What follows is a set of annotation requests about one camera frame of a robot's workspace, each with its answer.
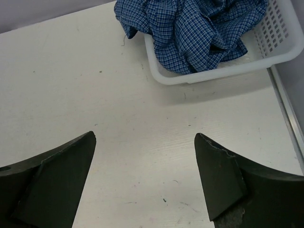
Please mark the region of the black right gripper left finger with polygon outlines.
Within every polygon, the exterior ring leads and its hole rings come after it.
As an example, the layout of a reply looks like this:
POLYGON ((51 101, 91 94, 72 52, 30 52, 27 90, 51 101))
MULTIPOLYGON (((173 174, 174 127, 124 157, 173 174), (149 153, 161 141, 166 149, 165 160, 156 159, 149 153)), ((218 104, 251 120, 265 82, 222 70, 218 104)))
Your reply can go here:
POLYGON ((0 169, 2 228, 72 227, 96 146, 89 131, 0 169))

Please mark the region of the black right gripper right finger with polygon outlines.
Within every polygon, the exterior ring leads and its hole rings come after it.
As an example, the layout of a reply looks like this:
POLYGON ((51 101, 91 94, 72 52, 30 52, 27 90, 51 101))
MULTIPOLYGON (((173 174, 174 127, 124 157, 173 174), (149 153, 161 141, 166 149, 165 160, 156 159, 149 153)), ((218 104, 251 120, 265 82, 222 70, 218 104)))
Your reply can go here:
POLYGON ((194 145, 209 219, 215 227, 303 227, 303 176, 254 162, 201 133, 194 145))

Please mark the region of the blue checked long sleeve shirt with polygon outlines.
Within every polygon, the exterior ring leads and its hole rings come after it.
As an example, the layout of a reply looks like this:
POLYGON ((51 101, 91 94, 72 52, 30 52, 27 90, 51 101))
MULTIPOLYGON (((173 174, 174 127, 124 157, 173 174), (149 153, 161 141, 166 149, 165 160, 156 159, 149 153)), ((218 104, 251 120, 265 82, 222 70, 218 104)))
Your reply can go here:
POLYGON ((241 36, 267 7, 266 0, 118 0, 114 13, 128 38, 151 35, 159 63, 187 75, 244 56, 241 36))

